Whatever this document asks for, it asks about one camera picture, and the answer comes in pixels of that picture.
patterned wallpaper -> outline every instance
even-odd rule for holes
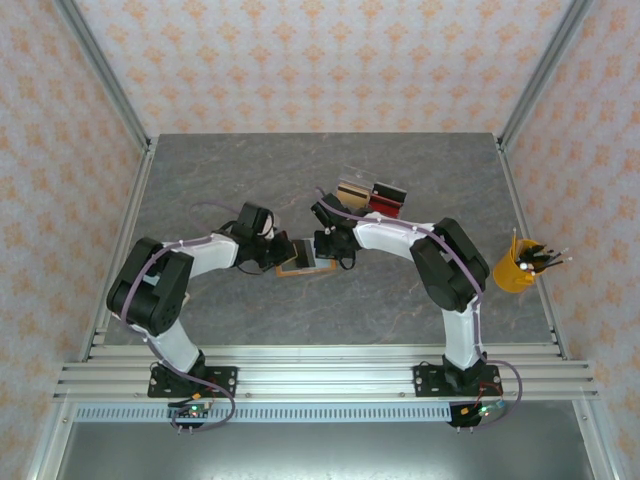
[[[0,3],[0,478],[26,476],[139,152],[49,0]]]
[[[570,0],[79,0],[150,135],[500,133]]]
[[[509,154],[571,352],[594,361],[640,478],[640,3],[595,0]]]

yellow cup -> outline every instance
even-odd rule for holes
[[[520,293],[524,292],[527,288],[533,285],[536,281],[536,277],[541,275],[542,272],[535,276],[531,273],[522,270],[519,265],[516,264],[518,255],[523,250],[529,247],[535,247],[539,243],[523,238],[516,242],[515,250],[510,248],[509,251],[502,257],[502,260],[493,269],[493,279],[505,292]]]

metal frame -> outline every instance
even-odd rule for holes
[[[131,192],[129,192],[129,198],[127,199],[127,206],[123,212],[122,221],[120,222],[119,235],[111,253],[111,263],[109,265],[109,271],[104,279],[104,283],[100,289],[100,295],[96,299],[96,303],[93,308],[93,326],[87,331],[87,335],[82,343],[82,350],[80,354],[80,361],[85,361],[89,355],[89,349],[94,341],[94,338],[98,332],[106,333],[107,326],[109,325],[110,312],[107,310],[106,298],[109,288],[114,279],[118,275],[118,269],[124,262],[129,250],[129,244],[131,242],[131,236],[133,235],[133,228],[135,226],[135,220],[138,216],[138,210],[140,209],[140,203],[142,202],[142,195],[144,193],[145,186],[147,184],[147,178],[149,177],[149,171],[151,170],[151,163],[153,162],[153,156],[155,155],[156,145],[158,143],[157,137],[152,139],[149,147],[145,149],[140,158],[138,172],[136,174],[135,181]]]
[[[84,19],[84,16],[78,8],[75,0],[53,1],[58,7],[62,17],[69,24],[69,28],[76,36],[82,50],[84,50],[87,56],[87,60],[89,60],[89,63],[100,78],[107,94],[113,101],[113,105],[127,126],[127,130],[129,130],[131,137],[141,149],[145,149],[149,144],[149,136],[145,132],[138,115],[131,106],[124,89],[120,85],[115,73],[113,73],[107,58],[93,36],[93,33],[91,32],[91,29]]]
[[[210,410],[206,417],[183,418],[183,423],[216,422],[229,414],[229,404]],[[78,407],[76,423],[163,423],[172,410],[160,403],[83,403]],[[241,403],[236,402],[233,423],[387,423],[450,422],[447,402],[422,401],[398,405],[397,402],[350,403]]]
[[[79,408],[86,402],[110,405],[166,403],[146,397],[149,364],[154,360],[146,346],[108,346],[104,336],[110,318],[105,295],[128,250],[150,166],[155,142],[150,142],[115,74],[98,46],[74,0],[54,0],[71,30],[76,34],[88,60],[103,82],[129,132],[145,149],[120,234],[113,261],[95,308],[95,328],[86,338],[80,363],[63,367],[55,391],[54,405],[37,447],[29,479],[56,478],[64,450]],[[517,135],[548,78],[580,25],[592,0],[574,0],[565,14],[497,140],[498,153],[514,202],[520,229],[531,235],[510,172],[506,149]],[[541,278],[537,282],[551,329],[548,344],[487,345],[490,358],[512,362],[524,381],[523,400],[572,400],[585,447],[596,478],[624,478],[606,427],[606,411],[598,400],[588,362],[568,360],[566,336],[556,321],[557,312]],[[362,347],[205,347],[208,362],[241,368],[237,401],[242,408],[260,405],[350,405],[417,406],[423,399],[413,393],[411,367],[421,361],[439,362],[443,346],[362,346]],[[503,371],[506,398],[515,395],[513,374]],[[434,402],[460,398],[434,398]]]
[[[593,0],[573,0],[569,6],[499,137],[502,146],[508,148],[516,137],[592,2]]]
[[[441,362],[444,346],[203,347],[207,363],[240,368],[240,402],[416,402],[411,367]],[[597,398],[587,362],[564,361],[556,344],[488,345],[489,358],[520,372],[525,400]],[[65,364],[54,401],[166,402],[146,396],[153,355],[146,345],[95,345],[85,363]],[[515,397],[513,373],[502,370],[507,399]],[[432,401],[475,400],[433,397]]]

gray floor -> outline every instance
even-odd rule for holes
[[[313,187],[335,188],[345,165],[378,175],[409,195],[402,218],[456,219],[493,267],[517,225],[490,134],[162,135],[135,226],[134,240],[199,236],[186,215],[197,201],[253,201],[282,219],[290,238],[311,237],[320,223],[309,211]],[[233,219],[198,211],[217,228]],[[277,278],[236,269],[195,278],[182,321],[200,345],[444,343],[439,309],[404,259],[358,253],[352,271]],[[487,343],[547,342],[538,292],[510,295],[488,280],[482,305]],[[111,322],[107,343],[136,339]]]
[[[495,428],[444,423],[76,424],[60,480],[591,480],[571,402],[524,402]]]

gray marble tabletop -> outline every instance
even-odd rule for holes
[[[408,191],[405,220],[456,219],[493,267],[517,225],[490,134],[347,133],[162,135],[133,235],[168,241],[200,235],[187,216],[195,202],[252,201],[277,213],[290,238],[320,228],[309,208],[313,187],[332,190],[345,166],[372,172]],[[234,216],[200,208],[211,229]],[[358,253],[355,269],[279,278],[237,269],[189,284],[181,314],[199,345],[444,343],[440,310],[412,262]],[[481,310],[486,343],[548,342],[537,289],[511,295],[487,280]],[[137,340],[111,322],[106,342]]]

